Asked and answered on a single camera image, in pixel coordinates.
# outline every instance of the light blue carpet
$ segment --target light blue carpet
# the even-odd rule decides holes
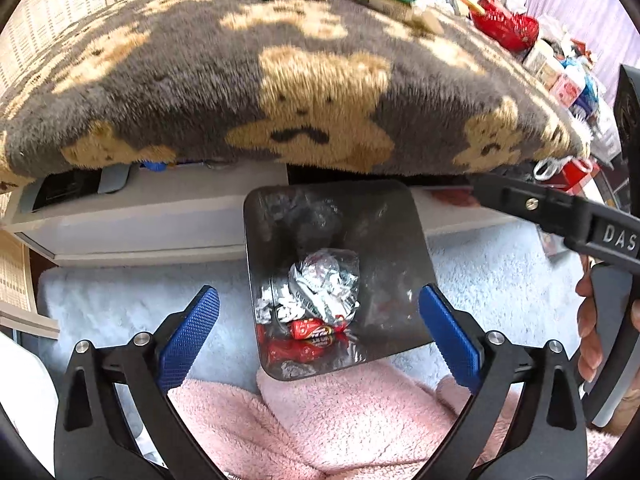
[[[582,273],[576,254],[550,262],[535,227],[525,222],[443,235],[428,245],[440,288],[455,307],[472,312],[485,330],[501,330],[518,344],[539,346],[557,338],[569,355],[575,351],[580,298],[574,286]],[[259,364],[243,260],[48,270],[40,279],[38,307],[59,320],[60,339],[39,339],[38,354],[58,386],[78,340],[114,346],[141,330],[153,332],[169,313],[184,309],[205,283],[220,294],[220,318],[190,376],[256,391]],[[448,373],[434,345],[391,359],[431,386]],[[139,421],[127,396],[124,408],[136,434]]]

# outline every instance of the purple curtain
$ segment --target purple curtain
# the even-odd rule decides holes
[[[548,14],[564,23],[572,38],[598,54],[593,70],[607,87],[606,101],[613,104],[620,64],[638,66],[640,34],[619,0],[527,0],[527,13]]]

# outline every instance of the hand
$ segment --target hand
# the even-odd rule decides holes
[[[578,371],[586,381],[593,381],[598,366],[602,363],[602,345],[596,328],[596,304],[591,284],[591,265],[588,257],[581,256],[584,276],[575,287],[575,292],[585,298],[578,309],[578,335],[580,336],[580,360]],[[632,306],[631,321],[640,332],[640,300]],[[640,370],[631,384],[631,390],[640,389]]]

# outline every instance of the trash can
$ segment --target trash can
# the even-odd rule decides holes
[[[417,309],[434,283],[411,192],[393,180],[255,189],[244,202],[246,250],[260,362],[290,381],[384,358],[432,341]],[[265,294],[293,264],[321,249],[359,258],[359,307],[347,330],[294,340],[276,315],[258,322]]]

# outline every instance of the pink fleece clothing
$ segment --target pink fleece clothing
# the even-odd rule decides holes
[[[187,380],[170,399],[204,451],[242,480],[410,480],[469,398],[453,378],[436,392],[384,361],[289,383],[259,370],[262,398]],[[495,457],[518,397],[510,394],[479,462]],[[591,472],[616,438],[588,431]]]

